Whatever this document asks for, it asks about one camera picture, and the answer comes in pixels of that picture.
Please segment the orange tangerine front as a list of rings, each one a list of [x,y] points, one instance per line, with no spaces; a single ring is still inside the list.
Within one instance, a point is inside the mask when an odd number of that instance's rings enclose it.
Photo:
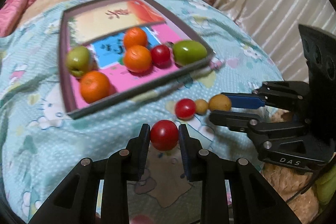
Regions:
[[[104,73],[90,71],[80,79],[79,90],[86,103],[93,103],[110,95],[111,84]]]

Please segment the small green apple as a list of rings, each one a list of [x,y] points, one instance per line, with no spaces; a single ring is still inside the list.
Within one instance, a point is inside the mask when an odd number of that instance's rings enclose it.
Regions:
[[[72,48],[66,57],[66,67],[71,75],[82,78],[93,69],[93,57],[85,46]]]

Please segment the orange tangerine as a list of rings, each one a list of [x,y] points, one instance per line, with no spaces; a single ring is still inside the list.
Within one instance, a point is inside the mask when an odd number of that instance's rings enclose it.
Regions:
[[[133,46],[147,47],[147,34],[139,27],[130,28],[123,37],[123,46],[126,50]]]
[[[110,95],[111,84],[104,73],[90,71],[80,79],[79,90],[86,103],[93,103]]]
[[[143,46],[133,46],[126,50],[123,64],[133,73],[143,73],[152,66],[150,51]]]

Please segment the red tomato top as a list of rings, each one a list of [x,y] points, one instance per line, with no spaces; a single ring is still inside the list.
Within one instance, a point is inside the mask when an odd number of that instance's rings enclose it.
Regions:
[[[179,131],[176,124],[170,120],[160,120],[151,128],[150,141],[159,151],[172,150],[179,141]]]

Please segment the large green jujube fruit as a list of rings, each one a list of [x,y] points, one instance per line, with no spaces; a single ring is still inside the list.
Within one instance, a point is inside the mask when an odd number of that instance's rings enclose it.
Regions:
[[[194,40],[182,40],[172,47],[174,61],[179,66],[185,66],[204,59],[207,49],[203,44]]]

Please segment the small brown longan back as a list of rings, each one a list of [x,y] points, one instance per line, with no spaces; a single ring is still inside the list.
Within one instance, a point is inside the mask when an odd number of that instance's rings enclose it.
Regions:
[[[195,113],[198,115],[206,115],[207,110],[209,109],[209,104],[204,99],[195,100]]]

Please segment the small brown longan front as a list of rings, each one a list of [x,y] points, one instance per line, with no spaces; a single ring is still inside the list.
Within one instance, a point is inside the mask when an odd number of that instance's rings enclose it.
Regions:
[[[230,111],[232,108],[231,100],[224,94],[217,94],[209,100],[209,110]]]

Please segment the red tomato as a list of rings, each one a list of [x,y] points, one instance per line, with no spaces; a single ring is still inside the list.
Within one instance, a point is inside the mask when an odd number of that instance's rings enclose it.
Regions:
[[[163,67],[171,60],[171,53],[168,46],[157,45],[150,50],[151,59],[154,65]]]
[[[176,124],[170,120],[160,120],[151,128],[150,141],[159,151],[172,150],[179,141],[179,131]]]
[[[175,104],[175,115],[181,120],[190,120],[196,112],[196,104],[193,100],[184,98]]]

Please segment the small brown longan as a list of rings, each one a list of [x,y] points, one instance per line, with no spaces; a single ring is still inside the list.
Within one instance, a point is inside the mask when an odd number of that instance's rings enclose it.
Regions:
[[[195,113],[198,115],[206,115],[207,110],[209,109],[209,104],[204,99],[195,100]]]
[[[217,94],[209,100],[209,110],[230,111],[232,108],[231,100],[224,94]]]

